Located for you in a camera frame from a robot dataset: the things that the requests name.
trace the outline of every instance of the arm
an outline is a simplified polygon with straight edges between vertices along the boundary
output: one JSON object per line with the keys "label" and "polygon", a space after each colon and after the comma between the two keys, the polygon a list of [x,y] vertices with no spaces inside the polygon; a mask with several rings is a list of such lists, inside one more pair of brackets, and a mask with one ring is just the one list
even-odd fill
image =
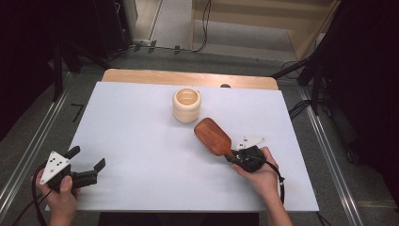
{"label": "arm", "polygon": [[[43,196],[50,192],[48,185],[41,185],[40,178],[44,169],[39,172],[36,187]],[[62,179],[59,194],[52,191],[46,198],[51,210],[50,226],[70,226],[76,214],[76,198],[71,193],[72,178],[66,176]]]}
{"label": "arm", "polygon": [[[263,147],[262,151],[267,161],[278,168],[279,165],[276,163],[276,160],[273,158],[269,149]],[[235,164],[233,164],[232,167],[238,174],[247,178],[252,183],[255,190],[262,196],[263,201],[266,204],[269,226],[293,225],[281,203],[281,200],[279,199],[279,192],[277,190],[277,174],[267,164],[263,164],[259,170],[253,173],[246,172]]]}

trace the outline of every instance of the white tabletop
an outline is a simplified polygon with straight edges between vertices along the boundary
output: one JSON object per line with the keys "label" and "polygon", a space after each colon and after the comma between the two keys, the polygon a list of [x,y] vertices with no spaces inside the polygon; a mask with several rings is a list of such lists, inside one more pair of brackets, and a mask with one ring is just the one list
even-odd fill
{"label": "white tabletop", "polygon": [[262,199],[224,157],[210,154],[194,126],[212,118],[235,146],[265,137],[285,180],[287,211],[318,211],[295,132],[277,90],[194,87],[199,118],[174,119],[173,93],[182,86],[99,82],[71,147],[81,153],[72,170],[92,170],[103,157],[98,184],[82,188],[79,210],[145,212],[257,212]]}

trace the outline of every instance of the wooden hairbrush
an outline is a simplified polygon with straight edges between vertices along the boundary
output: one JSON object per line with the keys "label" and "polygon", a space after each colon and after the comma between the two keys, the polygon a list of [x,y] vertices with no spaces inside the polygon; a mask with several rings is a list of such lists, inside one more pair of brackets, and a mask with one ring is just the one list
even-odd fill
{"label": "wooden hairbrush", "polygon": [[229,136],[210,118],[200,121],[194,128],[199,141],[214,155],[224,155],[228,162],[239,165],[248,172],[254,172],[266,162],[263,152],[256,146],[232,150]]}
{"label": "wooden hairbrush", "polygon": [[212,119],[205,118],[200,121],[194,128],[194,134],[214,155],[234,157],[231,151],[231,139]]}

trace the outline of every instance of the wire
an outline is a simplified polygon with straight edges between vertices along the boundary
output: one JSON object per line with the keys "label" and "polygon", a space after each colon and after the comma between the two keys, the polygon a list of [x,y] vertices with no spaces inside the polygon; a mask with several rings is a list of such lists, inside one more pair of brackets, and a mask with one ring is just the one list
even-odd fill
{"label": "wire", "polygon": [[[52,191],[53,191],[53,190],[50,190],[50,191],[47,193],[47,195],[45,195],[43,198],[41,198],[41,200],[39,201],[39,204],[41,204],[41,203],[47,198],[47,196],[50,195],[50,193],[51,193]],[[12,226],[18,226],[18,224],[20,223],[21,218],[23,217],[23,215],[25,214],[25,212],[30,208],[30,206],[32,206],[32,204],[33,204],[33,201],[30,202],[30,203],[21,211],[20,215],[19,215],[19,216],[15,219],[15,221],[12,223]]]}
{"label": "wire", "polygon": [[320,220],[320,222],[322,223],[323,226],[325,226],[326,224],[331,226],[331,224],[325,218],[323,218],[323,216],[319,212],[316,212],[316,215],[319,218],[319,220]]}
{"label": "wire", "polygon": [[35,174],[33,175],[32,187],[31,187],[32,188],[33,203],[35,204],[38,221],[39,221],[41,226],[47,226],[47,223],[46,223],[46,220],[44,219],[44,216],[41,213],[40,208],[39,208],[38,196],[36,195],[36,180],[38,178],[38,174],[41,171],[41,169],[43,169],[45,167],[46,167],[46,162],[41,164],[38,167],[38,169],[36,169]]}
{"label": "wire", "polygon": [[[283,64],[281,65],[281,67],[279,67],[279,69],[282,70],[282,68],[283,68],[286,64],[288,64],[288,63],[298,63],[298,62],[299,62],[299,61],[287,61],[287,62],[283,63]],[[287,74],[285,74],[284,76],[287,77],[287,78],[289,78],[289,79],[296,79],[296,78],[294,78],[294,77],[288,76]]]}
{"label": "wire", "polygon": [[300,101],[291,110],[288,111],[290,119],[293,120],[297,115],[299,115],[307,106],[311,105],[311,100]]}

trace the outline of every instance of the metal rail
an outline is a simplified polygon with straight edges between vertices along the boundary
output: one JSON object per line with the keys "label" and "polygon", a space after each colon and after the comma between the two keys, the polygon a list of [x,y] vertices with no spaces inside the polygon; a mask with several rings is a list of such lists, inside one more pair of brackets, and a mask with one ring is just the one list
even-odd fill
{"label": "metal rail", "polygon": [[41,144],[49,133],[56,119],[56,116],[59,113],[59,110],[63,106],[74,79],[75,74],[66,74],[64,78],[64,92],[61,93],[61,96],[59,97],[57,102],[51,104],[46,116],[44,117],[38,130],[36,131],[36,134],[33,136],[28,147],[26,148],[23,157],[21,158],[17,167],[8,179],[8,182],[3,187],[3,190],[0,194],[0,224],[3,221],[9,207],[11,206],[12,201],[14,200],[15,195],[18,192],[18,189],[23,183],[26,174],[32,166],[33,161],[35,160],[36,155],[40,150]]}
{"label": "metal rail", "polygon": [[[303,100],[309,100],[311,98],[309,93],[303,87],[300,87],[300,92]],[[320,122],[319,117],[314,114],[310,106],[308,106],[307,110],[309,118],[311,119],[311,125],[313,126],[317,139],[319,140],[320,147],[326,159],[332,180],[334,181],[338,195],[340,196],[341,203],[348,217],[349,223],[352,226],[362,226],[363,222],[361,220],[359,210],[343,177],[334,152],[329,145],[323,125]]]}

